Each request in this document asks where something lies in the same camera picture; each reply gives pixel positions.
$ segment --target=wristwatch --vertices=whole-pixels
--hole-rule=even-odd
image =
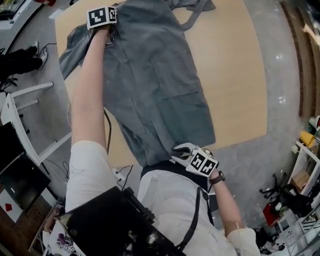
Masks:
[[[213,179],[210,179],[209,181],[210,181],[211,185],[214,185],[214,184],[217,184],[218,182],[225,181],[225,180],[226,180],[226,178],[225,178],[224,174],[222,173],[222,171],[220,170],[219,176],[215,177]]]

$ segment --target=wooden table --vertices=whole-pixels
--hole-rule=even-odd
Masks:
[[[203,12],[186,33],[198,76],[207,100],[216,143],[208,149],[248,141],[267,132],[267,87],[258,38],[242,0],[213,0],[216,9]],[[55,20],[59,56],[67,45],[67,36],[86,22],[86,11],[112,5],[115,0],[80,0]],[[191,12],[173,11],[180,23]],[[65,80],[69,95],[77,84],[80,67]],[[112,123],[109,158],[113,167],[136,164],[116,119]],[[106,137],[109,126],[105,126]]]

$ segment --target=gray cloth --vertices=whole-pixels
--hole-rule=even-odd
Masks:
[[[178,7],[194,11],[183,25],[172,13]],[[113,46],[103,57],[103,101],[143,167],[170,159],[173,147],[181,143],[204,147],[215,142],[184,34],[201,11],[214,8],[209,0],[126,0],[117,7]],[[64,78],[82,63],[88,41],[86,25],[68,36],[60,57]]]

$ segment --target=wooden panel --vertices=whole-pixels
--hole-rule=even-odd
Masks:
[[[115,0],[80,0],[55,20],[59,56],[67,36],[86,22],[86,11],[111,5]],[[207,100],[216,143],[210,150],[252,140],[267,132],[267,88],[258,38],[242,0],[214,0],[216,9],[201,13],[185,33]],[[174,10],[184,23],[191,12]],[[65,80],[69,95],[77,84],[77,74]],[[110,114],[112,136],[109,158],[113,167],[135,164],[116,119]],[[106,136],[109,126],[105,126]]]
[[[315,115],[316,110],[316,67],[313,47],[300,10],[285,2],[280,4],[288,20],[297,53],[300,76],[299,116],[311,117]]]
[[[38,229],[49,213],[50,205],[40,196],[27,213],[14,223],[0,208],[0,243],[13,255],[31,256],[28,252]]]
[[[319,48],[319,32],[316,28],[312,26],[312,21],[310,20],[310,16],[304,10],[299,9],[303,21],[304,21],[304,28],[303,31],[307,33],[309,36],[312,54],[313,54],[313,61],[314,61],[314,75],[315,81],[313,88],[313,96],[315,99],[315,116],[320,115],[320,48]]]

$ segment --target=red object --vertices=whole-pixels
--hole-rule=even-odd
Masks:
[[[277,220],[280,219],[280,215],[275,212],[276,210],[271,203],[268,203],[263,209],[263,214],[269,227],[272,227],[274,224],[276,224]]]
[[[48,5],[48,6],[53,6],[56,3],[56,0],[33,0],[37,3]]]
[[[12,205],[11,205],[10,203],[6,203],[6,204],[5,204],[5,210],[6,210],[7,212],[12,211]]]

